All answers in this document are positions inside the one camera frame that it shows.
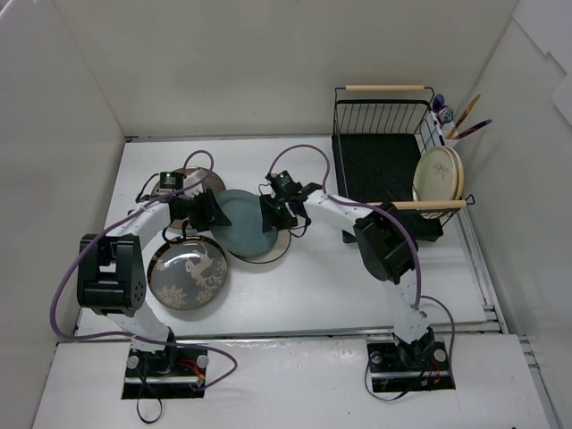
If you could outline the cream and yellow plate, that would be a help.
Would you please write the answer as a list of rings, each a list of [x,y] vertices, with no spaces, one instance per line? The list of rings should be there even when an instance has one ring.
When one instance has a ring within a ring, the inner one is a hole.
[[[462,192],[463,192],[463,188],[464,188],[464,184],[465,184],[464,166],[463,166],[462,160],[461,160],[457,151],[455,151],[451,147],[445,147],[445,149],[449,150],[449,152],[452,154],[454,161],[455,161],[456,172],[457,172],[457,189],[456,189],[454,199],[459,200],[459,199],[462,199]]]

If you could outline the white utensil holder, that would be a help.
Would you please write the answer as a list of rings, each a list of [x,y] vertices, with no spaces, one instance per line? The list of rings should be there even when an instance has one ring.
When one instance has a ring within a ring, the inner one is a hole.
[[[454,131],[455,122],[440,123],[437,122],[440,128],[444,145],[450,148],[458,149],[459,139],[457,139],[458,133]]]

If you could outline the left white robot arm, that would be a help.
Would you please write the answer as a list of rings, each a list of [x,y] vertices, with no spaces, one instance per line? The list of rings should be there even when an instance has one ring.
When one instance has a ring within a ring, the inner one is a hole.
[[[138,357],[138,370],[147,365],[157,374],[167,375],[179,363],[179,346],[172,329],[161,322],[146,303],[147,269],[143,249],[157,233],[174,221],[182,221],[197,231],[210,226],[229,226],[210,189],[189,197],[186,192],[201,187],[203,178],[184,185],[181,172],[162,172],[162,193],[141,200],[126,218],[98,235],[87,234],[80,241],[76,260],[77,300],[114,321],[119,335],[130,338]]]

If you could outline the blue patterned utensil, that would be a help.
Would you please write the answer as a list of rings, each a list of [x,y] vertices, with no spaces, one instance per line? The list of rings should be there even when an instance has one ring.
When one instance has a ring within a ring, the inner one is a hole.
[[[436,94],[432,101],[432,109],[440,125],[451,123],[454,118],[453,109],[445,102],[443,94]]]

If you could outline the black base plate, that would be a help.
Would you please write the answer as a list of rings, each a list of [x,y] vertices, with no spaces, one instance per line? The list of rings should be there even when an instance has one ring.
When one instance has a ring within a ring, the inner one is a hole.
[[[429,357],[407,366],[397,355],[397,346],[389,341],[366,344],[366,385],[374,394],[390,400],[399,395],[421,391],[454,391],[456,383],[450,371],[449,348],[438,338]]]
[[[208,364],[208,352],[202,349],[165,348],[156,353],[131,349],[122,399],[203,398]]]

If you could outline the purple utensil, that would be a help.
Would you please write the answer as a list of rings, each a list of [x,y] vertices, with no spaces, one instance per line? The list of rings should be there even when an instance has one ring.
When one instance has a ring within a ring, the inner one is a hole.
[[[492,119],[487,119],[487,120],[481,121],[478,124],[458,133],[457,135],[455,135],[453,137],[453,139],[463,139],[465,137],[468,137],[469,135],[477,132],[478,130],[488,126],[491,123],[492,123]]]

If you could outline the pale green plate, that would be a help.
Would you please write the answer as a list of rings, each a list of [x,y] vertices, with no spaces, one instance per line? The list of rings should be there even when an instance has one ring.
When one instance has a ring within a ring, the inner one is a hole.
[[[412,183],[414,200],[455,200],[456,165],[452,154],[445,147],[431,147],[419,159]]]

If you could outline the cream tree pattern plate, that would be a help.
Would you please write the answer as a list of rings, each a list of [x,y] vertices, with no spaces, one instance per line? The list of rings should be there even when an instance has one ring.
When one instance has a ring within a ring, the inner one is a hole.
[[[291,235],[290,232],[287,230],[279,231],[277,236],[277,241],[275,242],[272,249],[259,257],[244,257],[240,255],[235,255],[231,253],[233,256],[237,257],[239,260],[244,261],[249,264],[253,265],[266,265],[271,264],[273,262],[278,261],[282,257],[286,255],[286,253],[290,249],[291,244]]]

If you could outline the brown speckled plate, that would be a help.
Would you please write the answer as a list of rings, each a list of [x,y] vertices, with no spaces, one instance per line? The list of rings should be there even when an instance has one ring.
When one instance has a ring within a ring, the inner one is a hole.
[[[204,170],[205,176],[206,176],[207,169],[206,169],[206,168],[203,168],[203,167],[197,167],[197,166],[187,167],[186,169],[178,168],[178,169],[173,170],[173,172],[183,173],[183,174],[185,175],[185,177],[186,177],[188,174],[190,174],[190,171],[191,171],[193,168],[202,168],[202,169]],[[224,184],[222,178],[221,178],[216,172],[211,172],[211,174],[209,174],[208,177],[206,177],[206,180],[205,180],[204,182],[202,182],[202,184],[204,185],[204,191],[207,190],[207,189],[210,189],[210,190],[213,191],[214,195],[217,195],[218,193],[220,193],[220,192],[226,190],[226,187],[225,187],[225,184]],[[157,182],[155,183],[155,185],[152,187],[150,196],[151,196],[151,197],[156,197],[156,196],[158,196],[158,195],[160,195],[160,194],[162,194],[162,193],[165,193],[165,192],[162,192],[162,191],[159,189],[159,181],[157,181]],[[171,228],[172,230],[175,230],[175,231],[182,231],[183,222],[184,222],[183,220],[174,220],[174,221],[171,223],[170,228]],[[187,225],[187,229],[186,229],[186,230],[187,230],[187,231],[194,231],[194,230],[191,230],[191,229],[190,229],[189,225]]]

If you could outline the blue-grey ceramic plate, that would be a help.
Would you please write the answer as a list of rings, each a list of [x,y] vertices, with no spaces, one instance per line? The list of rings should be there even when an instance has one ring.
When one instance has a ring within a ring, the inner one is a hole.
[[[263,231],[259,197],[241,189],[227,189],[215,196],[230,226],[212,225],[210,231],[219,244],[231,253],[261,257],[276,244],[278,231]]]

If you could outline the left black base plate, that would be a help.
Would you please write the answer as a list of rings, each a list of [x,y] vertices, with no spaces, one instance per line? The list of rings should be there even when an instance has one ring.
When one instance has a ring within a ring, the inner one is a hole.
[[[122,399],[203,398],[208,364],[208,352],[202,349],[165,348],[156,353],[131,349]]]

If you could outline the grey reindeer plate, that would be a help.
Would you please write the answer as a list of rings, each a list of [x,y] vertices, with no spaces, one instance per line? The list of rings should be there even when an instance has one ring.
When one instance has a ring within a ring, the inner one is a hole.
[[[216,298],[228,274],[223,249],[209,238],[193,237],[160,247],[149,263],[147,282],[164,307],[191,311]]]

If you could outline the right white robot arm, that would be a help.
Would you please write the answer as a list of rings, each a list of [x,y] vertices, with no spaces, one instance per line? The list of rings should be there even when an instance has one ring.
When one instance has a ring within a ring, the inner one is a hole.
[[[265,178],[272,192],[259,197],[263,230],[289,230],[301,217],[306,226],[322,221],[352,235],[365,269],[385,288],[398,362],[411,369],[425,366],[434,335],[419,309],[420,264],[407,229],[386,210],[329,194],[317,183],[303,186],[286,171]]]

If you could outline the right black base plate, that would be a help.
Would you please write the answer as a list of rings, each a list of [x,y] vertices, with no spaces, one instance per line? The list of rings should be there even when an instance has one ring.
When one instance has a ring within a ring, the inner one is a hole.
[[[366,385],[374,394],[390,400],[399,395],[421,391],[454,391],[456,383],[450,371],[449,348],[438,338],[429,357],[407,366],[397,355],[397,346],[389,341],[366,344]]]

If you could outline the black striped plate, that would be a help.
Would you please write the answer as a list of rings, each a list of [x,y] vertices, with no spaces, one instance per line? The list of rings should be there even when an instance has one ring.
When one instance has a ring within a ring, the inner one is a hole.
[[[206,254],[208,251],[220,246],[212,239],[203,235],[194,235],[189,237],[176,237],[172,240],[165,241],[157,251],[165,252],[171,248],[192,248],[197,249],[200,253]]]

